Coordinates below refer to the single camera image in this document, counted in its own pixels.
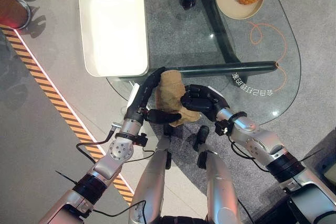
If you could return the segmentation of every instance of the yellow black striped tape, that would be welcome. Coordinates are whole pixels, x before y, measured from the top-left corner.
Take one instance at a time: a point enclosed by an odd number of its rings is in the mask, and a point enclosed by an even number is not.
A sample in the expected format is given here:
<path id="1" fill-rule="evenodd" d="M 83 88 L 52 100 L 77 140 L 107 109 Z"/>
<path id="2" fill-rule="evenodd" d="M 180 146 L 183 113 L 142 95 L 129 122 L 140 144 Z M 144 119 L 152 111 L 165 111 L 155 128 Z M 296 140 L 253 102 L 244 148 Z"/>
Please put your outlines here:
<path id="1" fill-rule="evenodd" d="M 25 64 L 30 74 L 35 78 L 36 82 L 75 133 L 79 141 L 82 143 L 93 142 L 90 134 L 88 134 L 87 130 L 83 128 L 78 119 L 74 116 L 59 91 L 56 90 L 53 84 L 48 80 L 40 66 L 37 64 L 35 58 L 30 54 L 29 49 L 25 46 L 23 41 L 21 41 L 21 38 L 17 36 L 14 30 L 7 26 L 0 24 L 0 29 L 6 36 L 7 40 L 12 44 L 12 47 Z M 85 147 L 95 161 L 103 157 L 103 153 L 97 146 L 93 145 Z M 133 192 L 126 182 L 120 177 L 120 175 L 118 175 L 112 183 L 122 195 L 124 200 L 130 205 L 133 199 Z"/>

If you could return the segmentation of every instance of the glass tabletop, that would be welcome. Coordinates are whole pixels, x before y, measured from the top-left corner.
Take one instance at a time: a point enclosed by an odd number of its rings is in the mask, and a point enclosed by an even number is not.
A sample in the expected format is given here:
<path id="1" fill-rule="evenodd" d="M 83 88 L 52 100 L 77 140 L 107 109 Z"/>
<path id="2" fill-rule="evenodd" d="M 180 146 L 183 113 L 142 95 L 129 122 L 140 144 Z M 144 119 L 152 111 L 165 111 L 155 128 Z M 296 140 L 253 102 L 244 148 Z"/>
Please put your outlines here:
<path id="1" fill-rule="evenodd" d="M 279 0 L 264 0 L 251 18 L 226 17 L 215 0 L 196 0 L 184 10 L 179 0 L 144 0 L 150 69 L 276 62 L 277 68 L 252 76 L 231 72 L 183 78 L 185 85 L 212 86 L 234 111 L 245 111 L 259 124 L 284 113 L 298 92 L 301 63 L 295 37 Z M 140 79 L 108 78 L 128 98 Z M 149 102 L 155 107 L 154 99 Z"/>

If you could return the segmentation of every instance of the white tray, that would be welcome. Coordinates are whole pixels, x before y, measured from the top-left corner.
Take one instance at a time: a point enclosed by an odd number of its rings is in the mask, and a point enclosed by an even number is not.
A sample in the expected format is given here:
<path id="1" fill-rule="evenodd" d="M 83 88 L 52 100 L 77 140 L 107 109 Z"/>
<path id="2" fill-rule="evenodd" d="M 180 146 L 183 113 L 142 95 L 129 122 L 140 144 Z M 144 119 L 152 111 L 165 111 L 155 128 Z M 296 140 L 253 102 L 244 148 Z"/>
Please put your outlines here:
<path id="1" fill-rule="evenodd" d="M 144 0 L 79 0 L 86 70 L 96 77 L 148 70 Z"/>

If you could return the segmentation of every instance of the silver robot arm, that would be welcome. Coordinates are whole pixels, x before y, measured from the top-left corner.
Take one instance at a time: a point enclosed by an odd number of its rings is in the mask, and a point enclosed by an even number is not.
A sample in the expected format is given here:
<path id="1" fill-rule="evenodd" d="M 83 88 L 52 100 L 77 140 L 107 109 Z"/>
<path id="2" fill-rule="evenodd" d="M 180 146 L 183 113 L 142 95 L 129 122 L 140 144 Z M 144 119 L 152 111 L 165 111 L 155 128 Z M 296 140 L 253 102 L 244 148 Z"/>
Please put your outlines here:
<path id="1" fill-rule="evenodd" d="M 290 194 L 289 206 L 297 219 L 315 224 L 328 215 L 335 218 L 335 194 L 289 153 L 276 133 L 262 129 L 245 112 L 234 113 L 224 97 L 211 87 L 186 86 L 181 102 L 189 110 L 201 111 L 215 122 L 218 135 L 230 136 L 269 170 Z"/>
<path id="2" fill-rule="evenodd" d="M 181 118 L 158 110 L 147 110 L 146 105 L 165 68 L 159 68 L 147 77 L 128 107 L 120 132 L 109 146 L 106 156 L 98 160 L 75 187 L 68 190 L 40 220 L 40 224 L 79 224 L 93 211 L 94 204 L 120 173 L 123 163 L 133 155 L 133 145 L 145 146 L 145 134 L 139 134 L 143 120 L 153 123 L 171 123 Z"/>
<path id="3" fill-rule="evenodd" d="M 289 206 L 294 215 L 303 218 L 306 223 L 318 223 L 326 213 L 334 215 L 335 194 L 289 153 L 278 135 L 262 129 L 244 115 L 236 115 L 230 108 L 223 108 L 217 113 L 216 119 L 219 122 L 230 122 L 232 129 L 227 134 L 230 134 L 231 139 L 264 165 L 280 183 L 280 187 L 291 195 Z"/>

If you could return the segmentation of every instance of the floor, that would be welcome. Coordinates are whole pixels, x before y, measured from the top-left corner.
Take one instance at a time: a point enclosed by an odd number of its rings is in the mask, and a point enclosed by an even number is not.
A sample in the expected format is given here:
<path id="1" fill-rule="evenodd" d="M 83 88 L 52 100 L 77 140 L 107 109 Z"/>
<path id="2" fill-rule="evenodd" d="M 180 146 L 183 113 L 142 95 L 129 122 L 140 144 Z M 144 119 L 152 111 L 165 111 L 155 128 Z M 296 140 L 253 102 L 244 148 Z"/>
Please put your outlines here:
<path id="1" fill-rule="evenodd" d="M 28 28 L 20 32 L 24 41 L 90 132 L 96 139 L 103 139 L 112 121 L 122 121 L 126 102 L 104 78 L 94 78 L 85 70 L 78 0 L 26 1 L 32 7 L 34 17 Z M 301 53 L 301 84 L 292 106 L 263 127 L 277 132 L 289 151 L 302 158 L 335 127 L 335 0 L 281 2 Z M 2 189 L 5 200 L 2 200 L 0 222 L 31 220 L 28 223 L 32 223 L 71 187 L 71 183 L 54 173 L 54 169 L 80 178 L 90 164 L 72 147 L 77 143 L 76 137 L 10 52 L 3 37 L 0 41 L 0 71 L 1 77 L 6 77 L 6 85 L 1 85 L 0 89 L 3 115 L 0 118 L 1 162 L 5 164 L 1 171 L 8 174 L 1 178 L 1 184 L 5 185 Z M 15 66 L 16 75 L 6 74 L 9 66 Z M 197 128 L 191 130 L 191 133 L 197 132 Z M 148 149 L 151 149 L 159 129 L 146 124 L 144 131 L 149 136 Z M 221 143 L 223 139 L 214 134 L 209 138 L 209 143 L 218 145 L 218 152 L 232 172 L 238 197 L 257 218 L 281 196 L 275 180 L 259 172 L 248 161 L 234 156 L 228 145 Z M 184 143 L 183 139 L 176 139 L 172 146 L 173 156 L 181 153 Z M 142 151 L 136 149 L 134 157 L 142 155 Z M 172 169 L 166 173 L 163 214 L 203 218 L 206 196 L 204 186 L 200 184 L 204 184 L 204 180 L 196 177 L 202 173 L 195 165 L 187 166 L 181 157 L 173 158 Z M 186 152 L 185 157 L 188 162 L 196 159 L 191 152 Z M 124 165 L 122 175 L 133 189 L 146 163 L 144 160 Z M 104 201 L 100 201 L 100 209 L 118 212 L 127 207 L 114 188 L 108 193 Z M 119 219 L 94 215 L 87 223 L 107 221 L 126 222 L 127 215 L 121 215 Z"/>

